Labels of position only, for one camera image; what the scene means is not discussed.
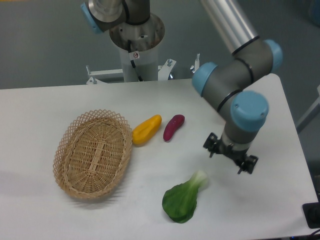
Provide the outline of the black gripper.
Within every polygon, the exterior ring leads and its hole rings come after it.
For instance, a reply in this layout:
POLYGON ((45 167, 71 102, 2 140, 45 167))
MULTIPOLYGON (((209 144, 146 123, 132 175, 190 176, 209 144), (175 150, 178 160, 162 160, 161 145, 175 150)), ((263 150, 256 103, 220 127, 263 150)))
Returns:
POLYGON ((239 170, 237 174, 247 172, 252 174, 258 162, 258 157, 254 155, 247 155, 250 147, 248 143, 238 143, 231 140, 226 134, 222 134, 220 140, 211 132, 205 140, 203 147, 209 151, 209 157, 214 154, 221 154, 233 160, 238 165, 239 170))

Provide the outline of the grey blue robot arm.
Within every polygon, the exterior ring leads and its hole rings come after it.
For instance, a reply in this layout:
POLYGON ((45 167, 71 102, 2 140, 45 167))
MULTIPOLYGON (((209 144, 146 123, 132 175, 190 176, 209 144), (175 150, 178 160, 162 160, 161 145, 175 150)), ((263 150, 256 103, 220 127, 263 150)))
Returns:
MULTIPOLYGON (((203 146, 251 174, 258 158, 247 151, 266 121, 269 105, 263 95, 248 87, 277 70, 283 52, 273 40, 260 39, 237 1, 203 0, 201 4, 233 56, 225 66, 204 63, 192 76, 195 90, 225 120, 221 137, 211 133, 203 146)), ((113 43, 124 51, 126 82, 159 79, 158 67, 142 62, 143 54, 155 49, 165 33, 148 0, 87 0, 80 8, 95 33, 109 32, 113 43)))

